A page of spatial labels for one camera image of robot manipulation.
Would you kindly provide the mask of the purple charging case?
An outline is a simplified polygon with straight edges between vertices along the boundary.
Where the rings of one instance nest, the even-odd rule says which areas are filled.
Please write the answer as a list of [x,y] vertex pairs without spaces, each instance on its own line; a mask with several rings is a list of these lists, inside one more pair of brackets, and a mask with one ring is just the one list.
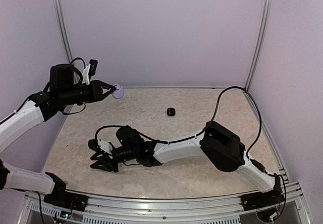
[[114,99],[122,99],[124,97],[125,94],[125,90],[122,86],[120,86],[119,84],[114,84],[115,90],[112,93],[112,97]]

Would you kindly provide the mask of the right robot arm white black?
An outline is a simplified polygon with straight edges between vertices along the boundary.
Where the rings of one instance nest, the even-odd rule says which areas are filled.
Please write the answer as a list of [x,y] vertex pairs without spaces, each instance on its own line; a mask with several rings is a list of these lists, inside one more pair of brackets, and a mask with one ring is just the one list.
[[94,151],[92,169],[117,173],[119,165],[136,160],[145,167],[195,157],[207,157],[221,172],[237,172],[260,191],[258,201],[268,206],[277,199],[281,190],[281,177],[269,173],[265,167],[249,155],[240,137],[217,122],[207,122],[206,127],[192,136],[174,140],[154,140],[130,126],[117,126],[119,147],[102,141],[97,136],[88,141]]

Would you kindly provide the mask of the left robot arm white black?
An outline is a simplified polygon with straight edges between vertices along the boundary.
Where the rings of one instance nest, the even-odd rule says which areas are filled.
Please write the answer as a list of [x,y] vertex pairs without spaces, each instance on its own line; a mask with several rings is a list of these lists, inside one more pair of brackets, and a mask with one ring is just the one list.
[[[12,114],[1,121],[1,152],[4,152],[30,129],[48,121],[67,106],[88,104],[104,100],[109,95],[115,99],[124,96],[119,84],[110,85],[91,80],[97,61],[91,60],[79,71],[73,64],[51,67],[50,79],[42,91],[31,94]],[[53,174],[42,174],[1,162],[1,189],[34,191],[50,194],[59,206],[71,201],[65,191],[65,182]]]

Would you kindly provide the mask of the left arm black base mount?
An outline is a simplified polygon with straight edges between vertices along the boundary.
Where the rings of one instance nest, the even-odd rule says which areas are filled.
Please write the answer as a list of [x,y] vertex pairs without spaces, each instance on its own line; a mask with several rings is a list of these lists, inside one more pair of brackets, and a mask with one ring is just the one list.
[[85,211],[88,196],[68,192],[66,190],[67,184],[62,179],[50,172],[45,172],[45,174],[51,177],[55,184],[53,191],[44,196],[43,200],[45,203],[69,210]]

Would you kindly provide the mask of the black charging case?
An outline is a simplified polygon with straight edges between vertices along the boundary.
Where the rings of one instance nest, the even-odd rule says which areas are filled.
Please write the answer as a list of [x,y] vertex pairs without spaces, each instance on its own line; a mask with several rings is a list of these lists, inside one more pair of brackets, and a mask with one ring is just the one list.
[[176,114],[176,110],[173,107],[167,108],[167,116],[173,117]]

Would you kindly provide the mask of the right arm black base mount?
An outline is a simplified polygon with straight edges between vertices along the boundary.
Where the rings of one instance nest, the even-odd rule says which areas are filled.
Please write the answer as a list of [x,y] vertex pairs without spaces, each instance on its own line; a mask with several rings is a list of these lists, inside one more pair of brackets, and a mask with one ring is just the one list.
[[244,211],[259,209],[271,205],[276,205],[279,202],[284,202],[286,200],[285,191],[281,188],[281,177],[280,175],[270,175],[275,178],[275,184],[273,189],[268,192],[255,192],[251,194],[242,195],[241,202]]

